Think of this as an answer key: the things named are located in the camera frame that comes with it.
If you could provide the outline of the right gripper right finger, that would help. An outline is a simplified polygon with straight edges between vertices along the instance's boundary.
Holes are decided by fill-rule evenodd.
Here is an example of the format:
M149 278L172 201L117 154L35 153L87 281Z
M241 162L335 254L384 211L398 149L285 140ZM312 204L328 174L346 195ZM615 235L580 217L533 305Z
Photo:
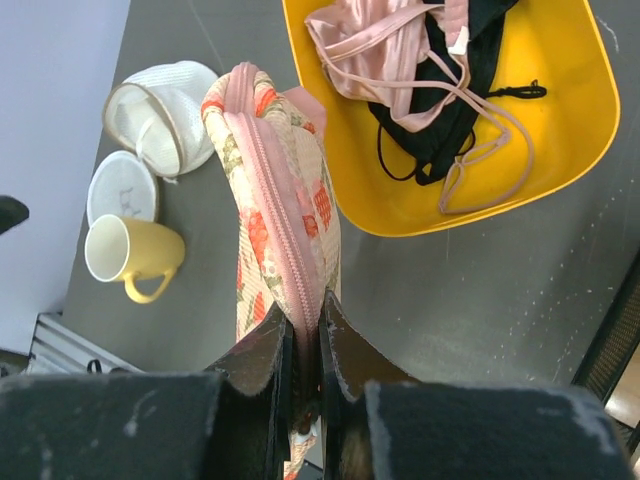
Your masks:
M328 479L630 479L600 402L578 387L423 382L327 292L319 323Z

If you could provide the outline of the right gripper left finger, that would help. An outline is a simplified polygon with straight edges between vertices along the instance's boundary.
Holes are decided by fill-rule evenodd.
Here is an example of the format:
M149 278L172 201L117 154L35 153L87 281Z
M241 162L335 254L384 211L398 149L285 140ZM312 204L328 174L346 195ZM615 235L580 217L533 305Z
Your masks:
M1 382L5 479L280 479L292 328L265 320L202 372Z

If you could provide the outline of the floral mesh laundry bag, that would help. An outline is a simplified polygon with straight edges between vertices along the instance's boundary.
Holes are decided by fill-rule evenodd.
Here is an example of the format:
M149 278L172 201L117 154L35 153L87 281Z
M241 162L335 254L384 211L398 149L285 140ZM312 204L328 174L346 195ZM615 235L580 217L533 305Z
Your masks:
M293 424L285 478L317 435L318 322L326 290L341 292L341 231L327 166L324 106L302 87L277 91L256 65L210 87L201 117L239 213L236 338L278 306L294 331Z

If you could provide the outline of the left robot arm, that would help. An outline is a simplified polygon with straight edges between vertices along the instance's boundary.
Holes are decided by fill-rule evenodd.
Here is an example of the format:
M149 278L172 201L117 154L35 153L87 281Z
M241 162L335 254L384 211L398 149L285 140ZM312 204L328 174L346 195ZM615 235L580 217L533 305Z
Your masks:
M23 223L29 216L29 208L23 202L9 195L0 196L1 235Z

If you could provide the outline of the white mesh laundry bag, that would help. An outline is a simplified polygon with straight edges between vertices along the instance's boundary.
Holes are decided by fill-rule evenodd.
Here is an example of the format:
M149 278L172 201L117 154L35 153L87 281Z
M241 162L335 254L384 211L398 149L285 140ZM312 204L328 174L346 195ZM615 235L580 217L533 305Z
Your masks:
M192 60L148 67L115 86L103 112L104 131L155 175L173 180L214 153L201 104L218 75Z

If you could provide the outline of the black bra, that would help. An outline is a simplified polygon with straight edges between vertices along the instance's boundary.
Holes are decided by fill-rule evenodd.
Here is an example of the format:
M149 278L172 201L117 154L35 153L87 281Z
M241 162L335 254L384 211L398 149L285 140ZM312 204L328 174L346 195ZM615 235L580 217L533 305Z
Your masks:
M510 96L533 100L547 94L547 89L536 80L526 86L490 89L497 70L505 16L514 5L511 0L469 2L470 90L485 99ZM458 97L446 105L428 127L415 133L396 124L388 107L371 102L368 108L379 123L377 152L382 152L382 134L387 133L414 158L415 166L411 171L397 176L387 168L383 157L378 157L384 172L396 181L413 179L420 186L437 182L446 176L454 159L469 151L475 143L473 127L478 113Z

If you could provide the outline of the pink satin bra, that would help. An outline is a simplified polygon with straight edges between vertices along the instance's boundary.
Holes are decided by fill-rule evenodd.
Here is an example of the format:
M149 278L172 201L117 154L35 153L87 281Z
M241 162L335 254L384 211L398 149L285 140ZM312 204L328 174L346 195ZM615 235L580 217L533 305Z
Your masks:
M476 211L451 207L467 167L496 154L519 131L526 142L526 164L515 183L493 207L513 196L529 177L533 140L511 113L470 90L468 61L470 1L335 1L310 13L304 24L327 79L350 100L378 103L391 119L415 133L428 127L458 97L477 113L475 143L457 156L443 184L443 214Z

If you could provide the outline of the yellow mug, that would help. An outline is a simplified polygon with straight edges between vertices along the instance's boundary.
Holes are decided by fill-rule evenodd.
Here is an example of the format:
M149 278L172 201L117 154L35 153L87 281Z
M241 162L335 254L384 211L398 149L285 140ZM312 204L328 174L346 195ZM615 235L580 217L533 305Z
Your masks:
M184 262L182 237L150 221L107 214L90 226L84 244L86 266L94 279L121 282L138 304L157 300Z

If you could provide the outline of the white marble plate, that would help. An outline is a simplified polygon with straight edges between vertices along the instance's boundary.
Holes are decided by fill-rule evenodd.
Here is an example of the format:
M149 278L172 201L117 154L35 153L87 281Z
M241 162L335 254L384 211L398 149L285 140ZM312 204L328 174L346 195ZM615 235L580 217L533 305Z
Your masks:
M87 195L89 225L107 214L156 221L158 210L156 177L133 153L114 151L99 164Z

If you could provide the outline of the yellow plastic basket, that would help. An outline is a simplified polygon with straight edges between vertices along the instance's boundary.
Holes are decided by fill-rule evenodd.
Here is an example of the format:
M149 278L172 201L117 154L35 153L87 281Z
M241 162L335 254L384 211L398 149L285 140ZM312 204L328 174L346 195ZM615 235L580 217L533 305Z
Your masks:
M337 203L407 237L548 196L604 156L620 100L586 1L287 1Z

